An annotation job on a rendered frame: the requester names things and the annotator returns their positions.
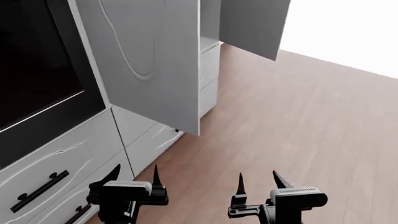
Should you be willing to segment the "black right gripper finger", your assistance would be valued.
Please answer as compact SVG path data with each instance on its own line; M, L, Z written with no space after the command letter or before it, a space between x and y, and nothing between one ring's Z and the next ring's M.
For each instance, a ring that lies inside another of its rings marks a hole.
M274 177L274 182L278 189L286 189L286 188L294 188L291 184L289 184L279 173L275 170L272 171L272 175Z
M239 173L238 188L236 191L236 195L246 195L242 173Z

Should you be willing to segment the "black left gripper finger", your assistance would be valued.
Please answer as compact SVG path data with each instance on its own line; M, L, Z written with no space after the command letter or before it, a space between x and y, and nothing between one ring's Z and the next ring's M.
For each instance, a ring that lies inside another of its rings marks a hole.
M165 186L161 183L157 165L155 165L155 167L154 167L152 187L153 188L165 188Z
M106 177L104 177L104 182L117 180L119 177L120 170L121 170L121 165L118 164L108 175L106 175Z

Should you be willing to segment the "white lower cabinet door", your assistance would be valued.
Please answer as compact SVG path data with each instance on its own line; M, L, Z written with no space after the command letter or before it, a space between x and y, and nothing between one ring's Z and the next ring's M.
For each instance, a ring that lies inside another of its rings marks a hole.
M134 176L138 176L184 134L118 106L113 106L112 112Z

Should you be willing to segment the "large grey open cabinet door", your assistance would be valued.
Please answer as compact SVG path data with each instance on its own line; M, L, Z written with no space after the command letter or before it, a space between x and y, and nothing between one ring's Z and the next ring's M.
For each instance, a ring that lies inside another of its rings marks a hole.
M200 133L199 0L75 0L111 104Z

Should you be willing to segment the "small grey open cabinet door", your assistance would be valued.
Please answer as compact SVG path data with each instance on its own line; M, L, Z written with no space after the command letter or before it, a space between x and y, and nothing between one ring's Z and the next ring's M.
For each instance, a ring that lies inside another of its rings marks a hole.
M220 41L275 61L291 0L221 0Z

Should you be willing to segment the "white tall cabinet with drawers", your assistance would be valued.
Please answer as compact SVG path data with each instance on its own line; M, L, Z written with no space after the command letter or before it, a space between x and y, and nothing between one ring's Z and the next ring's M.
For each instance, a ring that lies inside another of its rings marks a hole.
M221 0L200 0L200 105L204 116L217 102Z

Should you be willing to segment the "black built-in oven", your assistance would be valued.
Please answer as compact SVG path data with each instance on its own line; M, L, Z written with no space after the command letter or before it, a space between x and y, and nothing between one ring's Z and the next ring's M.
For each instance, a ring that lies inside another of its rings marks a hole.
M0 170L104 108L68 0L0 0Z

